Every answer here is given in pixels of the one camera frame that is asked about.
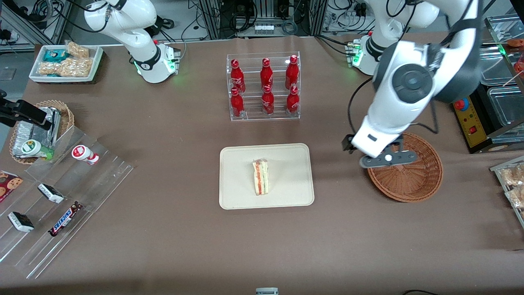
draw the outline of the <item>brown table surface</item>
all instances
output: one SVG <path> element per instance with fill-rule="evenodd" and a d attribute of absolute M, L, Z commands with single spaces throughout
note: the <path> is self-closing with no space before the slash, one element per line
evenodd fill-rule
<path fill-rule="evenodd" d="M 413 35 L 420 42 L 441 34 Z M 521 152 L 469 155 L 449 105 L 441 133 L 411 127 L 438 151 L 444 180 L 431 199 L 398 203 L 342 152 L 346 107 L 366 76 L 314 38 L 191 43 L 179 75 L 153 85 L 106 47 L 95 85 L 39 85 L 24 99 L 61 100 L 76 125 L 135 169 L 37 280 L 0 265 L 0 293 L 282 295 L 522 294 L 523 231 L 488 169 Z M 299 50 L 302 118 L 231 122 L 226 55 Z M 374 96 L 365 86 L 352 113 L 360 124 Z M 425 110 L 421 122 L 431 124 Z M 223 210 L 219 153 L 227 146 L 309 146 L 315 201 L 308 207 Z M 2 169 L 27 166 L 10 159 Z"/>

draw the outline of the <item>white tray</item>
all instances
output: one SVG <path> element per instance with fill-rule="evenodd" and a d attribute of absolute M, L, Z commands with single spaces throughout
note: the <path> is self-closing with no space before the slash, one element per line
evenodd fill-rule
<path fill-rule="evenodd" d="M 269 193 L 255 194 L 253 160 L 265 158 Z M 315 200 L 309 148 L 303 143 L 233 146 L 220 152 L 223 209 L 309 206 Z"/>

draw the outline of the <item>green led light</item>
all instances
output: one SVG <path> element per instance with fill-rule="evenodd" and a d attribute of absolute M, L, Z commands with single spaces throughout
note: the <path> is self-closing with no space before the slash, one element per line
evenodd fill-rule
<path fill-rule="evenodd" d="M 498 47 L 498 51 L 500 51 L 502 55 L 506 55 L 506 50 L 504 49 L 504 47 L 501 44 L 497 44 L 497 47 Z"/>

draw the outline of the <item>brown wicker basket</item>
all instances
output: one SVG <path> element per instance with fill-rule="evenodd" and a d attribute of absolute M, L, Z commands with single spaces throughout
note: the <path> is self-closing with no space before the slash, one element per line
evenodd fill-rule
<path fill-rule="evenodd" d="M 35 106 L 39 108 L 40 107 L 53 107 L 53 108 L 57 108 L 60 111 L 60 117 L 61 117 L 60 129 L 58 130 L 57 138 L 61 137 L 67 131 L 67 129 L 69 129 L 69 127 L 74 125 L 73 113 L 67 107 L 67 105 L 61 101 L 46 100 L 46 101 L 37 103 Z M 13 157 L 13 159 L 20 164 L 24 164 L 24 165 L 33 164 L 37 158 L 31 157 L 31 158 L 20 159 L 13 155 L 13 146 L 15 144 L 15 138 L 16 138 L 16 127 L 14 128 L 13 136 L 11 136 L 11 141 L 9 142 L 9 151 L 11 152 L 11 157 Z"/>
<path fill-rule="evenodd" d="M 371 181 L 386 196 L 401 202 L 420 202 L 432 197 L 442 184 L 443 168 L 435 149 L 423 138 L 404 133 L 404 149 L 417 153 L 408 165 L 369 168 Z"/>

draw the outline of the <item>red bottle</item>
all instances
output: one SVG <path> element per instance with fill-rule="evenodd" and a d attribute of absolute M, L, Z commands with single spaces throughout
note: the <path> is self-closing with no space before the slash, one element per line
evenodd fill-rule
<path fill-rule="evenodd" d="M 269 65 L 269 58 L 264 58 L 262 60 L 262 71 L 260 71 L 260 83 L 262 88 L 265 85 L 273 86 L 273 70 Z"/>
<path fill-rule="evenodd" d="M 286 112 L 287 114 L 293 115 L 297 113 L 300 101 L 298 96 L 298 87 L 295 85 L 291 86 L 290 92 L 291 93 L 289 93 L 286 102 Z"/>
<path fill-rule="evenodd" d="M 266 115 L 273 114 L 273 111 L 275 110 L 275 97 L 273 96 L 273 93 L 271 93 L 271 85 L 264 85 L 263 91 L 264 94 L 262 94 L 262 112 Z"/>
<path fill-rule="evenodd" d="M 289 58 L 289 65 L 286 69 L 286 89 L 290 89 L 291 86 L 296 85 L 298 81 L 299 68 L 297 65 L 298 57 L 292 55 Z"/>
<path fill-rule="evenodd" d="M 233 115 L 237 118 L 245 116 L 246 111 L 244 110 L 244 100 L 238 94 L 238 89 L 231 89 L 231 107 L 233 108 Z"/>
<path fill-rule="evenodd" d="M 238 60 L 231 60 L 231 81 L 233 82 L 233 87 L 240 90 L 241 93 L 246 92 L 246 82 L 244 81 L 244 72 L 240 69 L 238 65 Z"/>

